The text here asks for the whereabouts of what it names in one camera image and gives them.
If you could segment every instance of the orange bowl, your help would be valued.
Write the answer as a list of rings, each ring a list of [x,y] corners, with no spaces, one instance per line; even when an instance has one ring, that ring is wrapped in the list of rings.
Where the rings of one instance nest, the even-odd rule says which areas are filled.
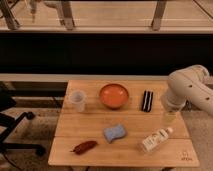
[[[120,84],[107,84],[100,90],[99,97],[105,106],[118,109],[128,101],[129,93]]]

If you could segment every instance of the black chair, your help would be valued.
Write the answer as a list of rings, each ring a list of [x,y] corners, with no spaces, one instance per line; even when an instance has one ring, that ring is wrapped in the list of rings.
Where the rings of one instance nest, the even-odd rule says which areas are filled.
[[[7,94],[0,92],[0,111],[15,106],[16,102]],[[4,140],[9,134],[16,128],[21,120],[26,117],[28,120],[32,120],[35,114],[32,112],[24,112],[17,119],[0,113],[0,126],[6,127],[6,129],[0,134],[0,153],[5,152],[7,149],[35,149],[36,154],[42,156],[45,153],[45,148],[39,144],[20,144],[20,143],[7,143]]]

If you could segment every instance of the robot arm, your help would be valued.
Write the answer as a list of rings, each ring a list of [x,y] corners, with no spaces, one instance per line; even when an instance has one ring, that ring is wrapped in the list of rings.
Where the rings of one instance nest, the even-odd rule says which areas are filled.
[[[168,89],[161,97],[162,105],[167,111],[178,111],[188,100],[213,115],[213,90],[205,85],[208,78],[208,70],[201,65],[172,72],[168,77]]]

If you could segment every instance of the chair wheel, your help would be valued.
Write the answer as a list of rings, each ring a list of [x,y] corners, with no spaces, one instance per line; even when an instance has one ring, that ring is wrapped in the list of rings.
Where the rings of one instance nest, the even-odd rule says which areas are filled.
[[[36,149],[36,155],[37,156],[43,156],[46,153],[46,149],[42,146]]]
[[[33,118],[35,118],[35,114],[33,112],[27,112],[26,118],[28,120],[32,120]]]

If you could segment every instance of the brown sausage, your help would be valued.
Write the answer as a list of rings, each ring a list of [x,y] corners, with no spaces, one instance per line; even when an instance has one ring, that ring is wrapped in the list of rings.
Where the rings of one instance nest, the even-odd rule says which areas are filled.
[[[98,143],[96,141],[86,141],[79,145],[77,145],[72,152],[75,152],[76,154],[83,154],[87,150],[95,147]]]

